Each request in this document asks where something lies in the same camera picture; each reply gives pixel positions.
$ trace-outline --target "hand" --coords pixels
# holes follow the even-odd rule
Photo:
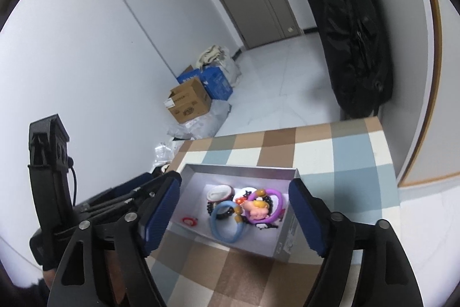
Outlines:
[[[112,283],[112,289],[115,295],[115,300],[118,304],[121,303],[125,297],[125,283],[123,282],[123,276],[121,275],[120,264],[115,251],[105,251],[105,262],[107,264],[107,271],[109,272],[110,281]],[[56,277],[56,270],[50,269],[49,271],[43,271],[43,279],[47,284],[49,290],[53,285],[54,278]]]

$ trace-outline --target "white box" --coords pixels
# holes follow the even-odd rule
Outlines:
[[[200,236],[206,237],[227,247],[256,253],[288,261],[291,254],[295,231],[298,223],[289,204],[289,183],[299,177],[294,168],[237,167],[233,165],[186,164],[181,171],[182,185],[179,203],[174,210],[171,221]],[[241,238],[228,244],[218,241],[211,233],[210,216],[206,205],[206,193],[214,186],[226,184],[235,190],[244,187],[255,189],[276,189],[283,195],[284,218],[278,228],[259,229],[245,225]],[[198,219],[196,226],[182,222],[184,217]],[[233,236],[236,222],[229,218],[218,221],[219,232],[225,237]]]

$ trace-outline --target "screw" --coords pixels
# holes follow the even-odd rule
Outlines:
[[[128,212],[125,215],[125,221],[127,221],[128,223],[134,221],[135,219],[137,219],[137,213],[135,212]]]
[[[78,224],[78,227],[81,230],[88,229],[90,227],[91,223],[88,220],[83,220],[81,223]]]
[[[340,212],[332,212],[331,219],[334,221],[342,221],[344,219],[344,215],[342,215]]]
[[[386,220],[379,220],[379,227],[382,229],[389,229],[390,228],[390,223]]]

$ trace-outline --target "checkered tablecloth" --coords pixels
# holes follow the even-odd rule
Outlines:
[[[186,141],[171,164],[293,167],[331,211],[400,231],[392,159],[377,118]],[[302,306],[321,258],[298,230],[288,263],[239,252],[172,225],[148,258],[168,307]],[[350,270],[342,305],[351,305],[359,265]]]

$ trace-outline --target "purple ring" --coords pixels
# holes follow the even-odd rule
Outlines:
[[[264,190],[265,190],[265,193],[267,193],[268,196],[276,196],[278,198],[278,207],[266,219],[252,220],[252,219],[249,218],[249,215],[246,216],[248,221],[251,224],[270,224],[270,223],[273,223],[273,221],[275,221],[280,216],[281,210],[283,209],[283,195],[281,194],[281,192],[279,192],[278,190],[275,190],[275,189],[264,189]],[[248,201],[254,201],[256,198],[258,198],[258,196],[256,195],[256,192],[254,192],[248,197],[247,200]]]

